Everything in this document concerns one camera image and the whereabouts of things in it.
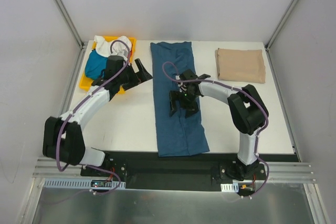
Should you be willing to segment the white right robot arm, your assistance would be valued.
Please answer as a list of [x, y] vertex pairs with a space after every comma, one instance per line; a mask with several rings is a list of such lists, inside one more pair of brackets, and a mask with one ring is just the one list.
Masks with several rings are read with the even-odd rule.
[[234, 88], [211, 79], [208, 74], [198, 76], [190, 69], [174, 82], [179, 89], [169, 92], [170, 116], [177, 111], [177, 102], [185, 110], [186, 118], [198, 113], [199, 97], [210, 97], [228, 105], [233, 124], [239, 131], [239, 150], [235, 163], [225, 169], [225, 174], [238, 181], [252, 177], [260, 162], [259, 135], [269, 122], [269, 112], [256, 88], [251, 84]]

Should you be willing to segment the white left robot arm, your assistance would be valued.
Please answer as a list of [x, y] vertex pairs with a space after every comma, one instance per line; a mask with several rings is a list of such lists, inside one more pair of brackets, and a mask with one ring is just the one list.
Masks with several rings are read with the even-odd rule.
[[120, 91], [129, 90], [153, 77], [139, 58], [132, 63], [119, 55], [107, 58], [105, 68], [94, 80], [84, 98], [61, 116], [45, 122], [43, 155], [66, 165], [89, 165], [99, 176], [110, 173], [111, 164], [105, 152], [86, 147], [83, 130], [91, 118]]

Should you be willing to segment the dark blue t-shirt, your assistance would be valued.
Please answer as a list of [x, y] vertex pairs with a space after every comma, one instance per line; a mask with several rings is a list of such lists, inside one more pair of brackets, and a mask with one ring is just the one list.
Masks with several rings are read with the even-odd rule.
[[185, 117], [186, 110], [176, 102], [177, 111], [170, 116], [170, 91], [178, 84], [169, 80], [185, 70], [195, 71], [191, 42], [150, 43], [153, 71], [153, 99], [158, 154], [192, 156], [209, 152], [201, 112]]

